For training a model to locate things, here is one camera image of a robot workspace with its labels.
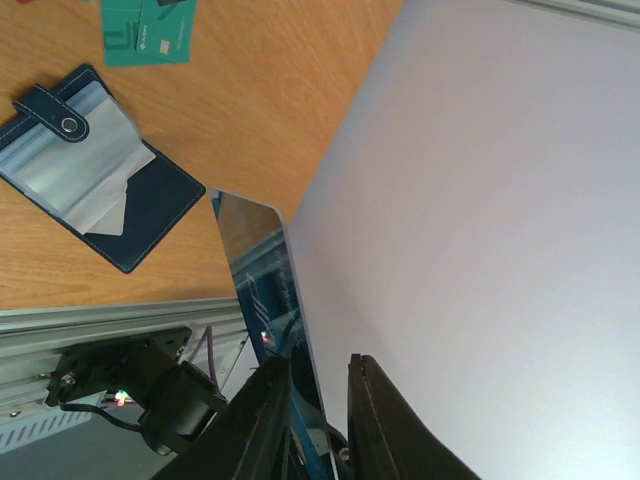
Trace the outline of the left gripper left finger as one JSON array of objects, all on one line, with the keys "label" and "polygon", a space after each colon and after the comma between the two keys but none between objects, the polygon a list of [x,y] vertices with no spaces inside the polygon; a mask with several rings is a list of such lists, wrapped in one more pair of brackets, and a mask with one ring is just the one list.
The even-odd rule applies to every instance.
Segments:
[{"label": "left gripper left finger", "polygon": [[268,358],[198,439],[154,478],[285,479],[290,390],[290,361]]}]

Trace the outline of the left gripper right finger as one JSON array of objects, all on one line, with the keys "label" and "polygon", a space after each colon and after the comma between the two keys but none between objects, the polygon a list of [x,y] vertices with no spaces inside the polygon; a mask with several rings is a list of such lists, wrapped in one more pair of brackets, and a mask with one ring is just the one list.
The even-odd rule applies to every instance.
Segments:
[{"label": "left gripper right finger", "polygon": [[478,477],[429,431],[370,355],[350,359],[348,441],[354,479]]}]

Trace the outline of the blue card bottom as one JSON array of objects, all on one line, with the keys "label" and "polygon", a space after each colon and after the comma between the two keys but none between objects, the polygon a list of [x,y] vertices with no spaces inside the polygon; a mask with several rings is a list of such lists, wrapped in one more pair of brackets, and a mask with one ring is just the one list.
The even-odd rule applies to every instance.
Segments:
[{"label": "blue card bottom", "polygon": [[286,225],[274,207],[211,191],[214,215],[256,359],[291,365],[291,427],[312,479],[334,479],[326,415]]}]

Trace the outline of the navy blue card holder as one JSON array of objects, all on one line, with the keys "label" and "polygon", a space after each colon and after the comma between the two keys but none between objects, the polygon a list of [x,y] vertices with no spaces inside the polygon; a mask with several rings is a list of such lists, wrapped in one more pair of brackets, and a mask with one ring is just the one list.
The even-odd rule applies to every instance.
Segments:
[{"label": "navy blue card holder", "polygon": [[96,69],[33,85],[1,125],[1,178],[129,274],[204,196],[146,141]]}]

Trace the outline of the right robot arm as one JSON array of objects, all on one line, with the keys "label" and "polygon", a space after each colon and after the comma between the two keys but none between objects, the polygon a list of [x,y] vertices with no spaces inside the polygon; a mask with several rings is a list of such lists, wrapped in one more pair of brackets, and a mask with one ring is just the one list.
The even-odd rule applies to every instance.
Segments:
[{"label": "right robot arm", "polygon": [[152,345],[126,357],[119,387],[141,406],[141,436],[154,452],[184,452],[227,405],[219,388],[188,362],[177,363]]}]

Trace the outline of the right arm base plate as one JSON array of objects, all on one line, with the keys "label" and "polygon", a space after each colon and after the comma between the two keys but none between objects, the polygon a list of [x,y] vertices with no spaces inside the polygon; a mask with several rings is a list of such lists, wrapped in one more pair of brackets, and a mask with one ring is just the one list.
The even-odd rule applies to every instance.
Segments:
[{"label": "right arm base plate", "polygon": [[67,347],[50,375],[45,404],[54,407],[105,390],[146,391],[177,363],[191,336],[190,328],[177,327]]}]

